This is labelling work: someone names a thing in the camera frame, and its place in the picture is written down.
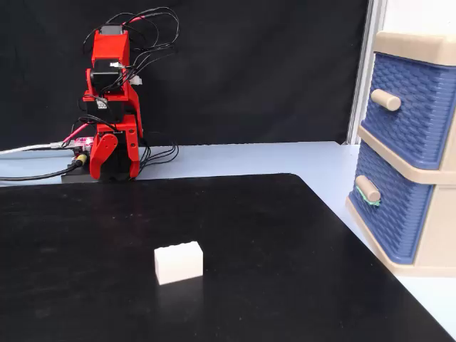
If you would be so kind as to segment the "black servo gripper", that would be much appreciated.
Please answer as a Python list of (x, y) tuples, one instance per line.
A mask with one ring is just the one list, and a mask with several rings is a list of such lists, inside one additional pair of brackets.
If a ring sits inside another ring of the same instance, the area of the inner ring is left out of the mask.
[(90, 175), (126, 175), (135, 178), (140, 171), (139, 142), (143, 138), (141, 119), (125, 114), (122, 101), (109, 101), (94, 95), (83, 96), (86, 111), (95, 116), (96, 134), (90, 150)]

